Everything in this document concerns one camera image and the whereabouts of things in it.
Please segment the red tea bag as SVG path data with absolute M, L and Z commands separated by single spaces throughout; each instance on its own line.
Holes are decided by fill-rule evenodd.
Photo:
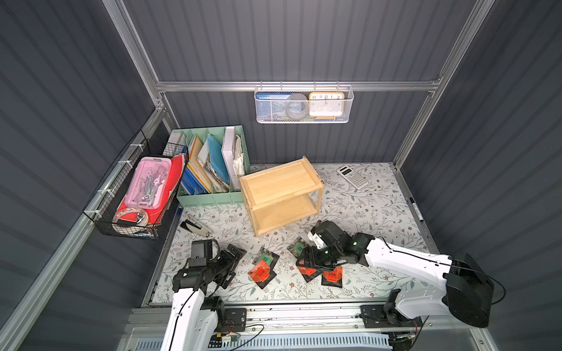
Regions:
M 297 268 L 299 270 L 299 273 L 302 275 L 303 279 L 307 283 L 313 281 L 313 279 L 322 275 L 322 273 L 319 270 L 303 266 L 303 262 L 301 261 L 297 262 Z
M 248 275 L 260 289 L 264 289 L 277 276 L 265 260 L 260 260 Z
M 342 288 L 342 277 L 343 277 L 343 268 L 336 267 L 336 269 L 332 271 L 324 271 L 322 273 L 321 284 L 323 286 L 332 287 L 332 288 Z

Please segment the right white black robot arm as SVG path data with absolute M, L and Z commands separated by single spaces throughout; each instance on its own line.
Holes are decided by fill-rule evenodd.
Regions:
M 300 269 L 332 273 L 345 264 L 360 264 L 397 271 L 428 284 L 416 291 L 391 290 L 377 317 L 391 326 L 441 315 L 476 328 L 490 324 L 495 283 L 469 254 L 454 258 L 410 250 L 366 233 L 349 235 L 327 220 L 317 222 L 307 238 L 312 244 L 297 258 Z

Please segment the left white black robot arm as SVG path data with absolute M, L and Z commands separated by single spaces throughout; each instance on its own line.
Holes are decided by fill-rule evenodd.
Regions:
M 212 283 L 227 288 L 246 250 L 215 239 L 193 241 L 191 256 L 173 278 L 171 314 L 161 350 L 206 350 L 218 333 L 244 330 L 246 312 L 227 309 L 221 297 L 206 295 Z

